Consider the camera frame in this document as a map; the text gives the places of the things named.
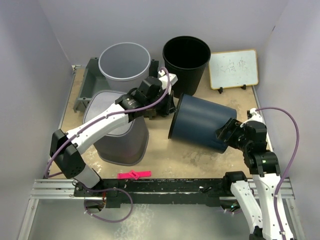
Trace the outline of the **grey ribbed square bin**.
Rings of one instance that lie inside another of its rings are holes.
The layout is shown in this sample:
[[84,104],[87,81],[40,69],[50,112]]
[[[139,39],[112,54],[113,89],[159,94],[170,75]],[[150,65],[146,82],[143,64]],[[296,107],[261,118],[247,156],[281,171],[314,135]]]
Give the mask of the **grey ribbed square bin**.
[[[89,102],[83,117],[86,123],[108,109],[124,93],[101,90]],[[122,166],[138,164],[144,157],[149,141],[149,130],[143,117],[116,128],[93,145],[105,162]]]

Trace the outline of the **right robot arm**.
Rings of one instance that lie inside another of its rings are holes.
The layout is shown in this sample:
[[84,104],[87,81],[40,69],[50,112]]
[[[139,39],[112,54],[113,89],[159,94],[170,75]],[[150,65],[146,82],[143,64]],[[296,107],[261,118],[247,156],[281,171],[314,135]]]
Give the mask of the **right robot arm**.
[[267,149],[267,127],[259,117],[244,123],[230,118],[216,131],[217,138],[242,151],[258,199],[242,171],[227,172],[222,190],[235,196],[249,227],[251,240],[293,240],[279,190],[280,166],[276,154]]

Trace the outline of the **dark blue round bin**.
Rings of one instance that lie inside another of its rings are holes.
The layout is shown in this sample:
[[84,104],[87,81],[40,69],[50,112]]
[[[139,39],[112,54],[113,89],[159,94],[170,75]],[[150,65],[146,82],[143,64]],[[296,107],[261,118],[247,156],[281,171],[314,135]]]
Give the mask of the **dark blue round bin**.
[[182,94],[170,125],[168,138],[224,153],[228,147],[216,131],[230,119],[237,118],[234,108]]

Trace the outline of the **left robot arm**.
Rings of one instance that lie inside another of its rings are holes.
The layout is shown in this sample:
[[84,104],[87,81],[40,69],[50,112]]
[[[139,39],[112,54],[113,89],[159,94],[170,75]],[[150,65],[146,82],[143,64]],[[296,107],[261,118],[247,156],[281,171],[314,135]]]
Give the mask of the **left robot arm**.
[[83,185],[91,196],[105,188],[103,179],[83,159],[91,146],[106,161],[115,165],[133,166],[145,155],[149,131],[144,120],[147,110],[170,113],[175,74],[156,78],[149,76],[139,87],[128,92],[100,91],[93,97],[82,125],[66,132],[52,134],[50,163],[55,163],[67,179]]

